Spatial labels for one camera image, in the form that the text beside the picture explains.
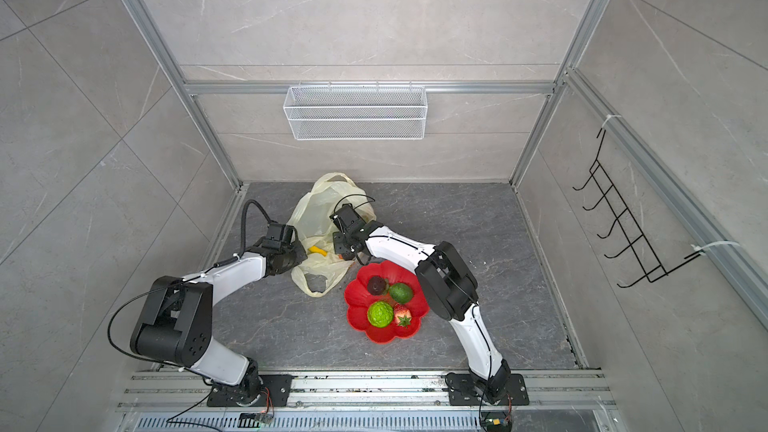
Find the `wall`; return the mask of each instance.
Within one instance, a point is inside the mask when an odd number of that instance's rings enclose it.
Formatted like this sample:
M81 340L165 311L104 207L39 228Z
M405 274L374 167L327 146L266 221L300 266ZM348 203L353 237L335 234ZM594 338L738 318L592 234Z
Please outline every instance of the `wall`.
M243 180L505 182L542 108L541 94L432 94L422 140L293 139L284 95L199 97Z
M611 0L581 71L758 262L765 263L765 0ZM606 372L630 430L764 430L768 333L706 258L641 281L588 178L600 119L571 92L519 188L591 367ZM694 240L605 140L600 160L662 263ZM608 183L597 175L602 187ZM615 192L608 194L619 212ZM631 238L639 235L624 216ZM640 260L653 266L647 246Z
M553 80L589 0L144 1L188 80L300 81ZM544 98L432 95L398 142L298 142L282 100L200 97L244 180L506 180Z
M195 269L231 195L120 0L0 0L1 428L101 428L143 367L108 312Z
M768 0L612 0L583 74L768 271Z

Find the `metal extrusion bar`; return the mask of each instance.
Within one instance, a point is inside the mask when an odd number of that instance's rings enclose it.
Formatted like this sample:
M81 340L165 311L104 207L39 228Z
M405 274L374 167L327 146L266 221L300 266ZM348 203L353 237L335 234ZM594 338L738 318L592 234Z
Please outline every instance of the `metal extrusion bar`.
M152 17L149 15L149 12L147 12L147 7L144 2L142 0L122 1L125 8L128 10L130 17L134 20L134 23L136 23L136 27L139 29L141 35L144 37L144 40L154 54L155 59L160 64L160 68L165 72L168 81L170 81L170 84L178 94L181 103L184 104L184 108L190 114L194 124L206 141L208 148L219 163L221 170L230 181L232 187L237 190L240 185L242 185L242 181L237 176L232 161L226 154L221 142L219 142L216 132L208 123L202 109L184 89L184 79L182 78L181 70L176 63L176 60L170 54L168 45L163 41L163 37L160 35L157 26L152 21Z
M447 370L281 370L294 376L286 408L302 411L474 410L449 405ZM514 370L524 376L530 405L517 410L614 410L600 370ZM204 397L200 377L175 368L134 372L125 382L117 412L183 410ZM221 411L224 408L196 410ZM241 408L256 412L259 408ZM487 410L506 410L488 406Z
M200 266L197 270L207 269L213 265L219 255L221 255L221 251L224 249L224 243L226 242L226 237L229 235L230 230L232 230L235 220L240 216L240 210L245 201L249 186L249 184L243 184L240 189L233 192L229 203L226 205L224 214L221 216L221 220L219 220L219 225L216 227L214 237L208 243L208 248L206 249L203 258L200 260Z
M581 23L576 29L576 34L571 41L571 45L568 48L568 52L565 53L565 58L560 65L555 84L557 86L554 89L554 94L549 101L544 104L542 111L539 113L536 123L534 124L531 134L528 136L528 140L525 143L523 152L520 154L518 164L514 168L512 177L509 179L509 183L513 187L517 188L520 185L520 181L525 175L525 171L528 170L528 165L533 159L533 155L538 148L538 144L544 136L544 131L549 125L549 121L552 120L554 110L557 108L560 98L562 97L562 82L565 74L568 73L568 69L578 65L581 60L581 56L587 49L587 45L594 33L594 30L598 27L600 18L603 16L606 7L608 7L610 0L590 0L587 5L587 9L584 12L584 16L581 17Z
M187 82L187 93L203 94L285 94L292 86L419 86L429 93L552 93L553 84L546 80L485 81L243 81Z
M571 69L565 80L601 121L618 115L578 70ZM604 128L699 244L733 240L625 120L615 117ZM768 282L760 266L744 249L733 245L709 248L706 256L768 329Z

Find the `wire mesh basket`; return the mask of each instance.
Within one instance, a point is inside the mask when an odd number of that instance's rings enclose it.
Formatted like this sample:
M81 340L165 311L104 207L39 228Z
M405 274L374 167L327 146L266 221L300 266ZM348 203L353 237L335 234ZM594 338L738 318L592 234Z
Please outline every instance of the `wire mesh basket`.
M323 85L288 89L283 110L297 140L423 139L423 86Z

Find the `green fruit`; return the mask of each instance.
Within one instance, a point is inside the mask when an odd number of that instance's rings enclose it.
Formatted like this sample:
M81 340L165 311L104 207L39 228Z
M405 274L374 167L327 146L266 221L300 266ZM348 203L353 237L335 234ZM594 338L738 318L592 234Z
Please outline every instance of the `green fruit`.
M389 295L395 302L407 304L413 298L413 289L403 283L392 284L389 286Z
M384 301L378 301L368 307L368 322L374 327L386 327L394 318L395 312L392 306Z

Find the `cable tie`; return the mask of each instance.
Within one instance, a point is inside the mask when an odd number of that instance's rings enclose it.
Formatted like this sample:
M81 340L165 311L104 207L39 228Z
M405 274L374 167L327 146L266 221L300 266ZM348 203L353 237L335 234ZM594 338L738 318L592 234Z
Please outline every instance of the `cable tie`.
M603 120L603 125L600 126L601 129L605 129L605 124L608 123L609 120L613 119L614 117L621 117L621 116L615 116L613 114L608 114L605 116L605 120Z
M713 247L715 245L735 245L737 247L741 247L741 244L739 244L738 242L731 241L731 240L718 240L718 241L715 241L715 242L710 242L709 244L706 244L706 245L702 245L701 247L699 247L698 245L694 245L694 244L691 244L690 246L694 248L695 252L701 252L702 254L705 254L704 249L709 248L709 247Z

